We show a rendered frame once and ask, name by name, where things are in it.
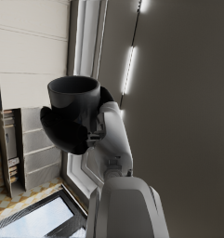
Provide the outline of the dark grey cup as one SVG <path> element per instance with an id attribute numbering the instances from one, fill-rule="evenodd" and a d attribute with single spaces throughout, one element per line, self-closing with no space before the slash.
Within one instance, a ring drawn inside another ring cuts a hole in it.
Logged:
<path id="1" fill-rule="evenodd" d="M 65 76 L 48 86 L 52 111 L 65 119 L 81 124 L 88 131 L 96 130 L 100 100 L 100 83 L 85 76 Z"/>

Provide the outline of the white door frame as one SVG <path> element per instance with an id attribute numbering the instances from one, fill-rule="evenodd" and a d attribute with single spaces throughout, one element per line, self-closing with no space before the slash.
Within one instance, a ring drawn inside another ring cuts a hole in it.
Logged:
<path id="1" fill-rule="evenodd" d="M 70 3 L 67 74 L 99 77 L 108 0 Z"/>

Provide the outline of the wooden shelf unit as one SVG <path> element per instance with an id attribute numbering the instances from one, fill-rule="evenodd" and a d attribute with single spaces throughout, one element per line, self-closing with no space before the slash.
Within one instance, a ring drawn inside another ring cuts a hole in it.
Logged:
<path id="1" fill-rule="evenodd" d="M 4 182 L 13 198 L 25 191 L 20 109 L 0 111 L 0 147 Z"/>

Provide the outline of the black framed window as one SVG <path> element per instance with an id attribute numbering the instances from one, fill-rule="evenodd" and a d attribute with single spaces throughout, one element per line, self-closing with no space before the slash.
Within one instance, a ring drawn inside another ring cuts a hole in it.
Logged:
<path id="1" fill-rule="evenodd" d="M 60 190 L 0 220 L 0 238 L 86 238 L 86 213 Z"/>

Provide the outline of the grey drawer cabinet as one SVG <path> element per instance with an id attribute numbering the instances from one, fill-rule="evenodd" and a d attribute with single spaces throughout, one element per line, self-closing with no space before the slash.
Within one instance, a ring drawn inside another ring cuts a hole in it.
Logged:
<path id="1" fill-rule="evenodd" d="M 40 108 L 22 108 L 21 125 L 25 189 L 30 190 L 59 176 L 61 151 L 41 125 Z"/>

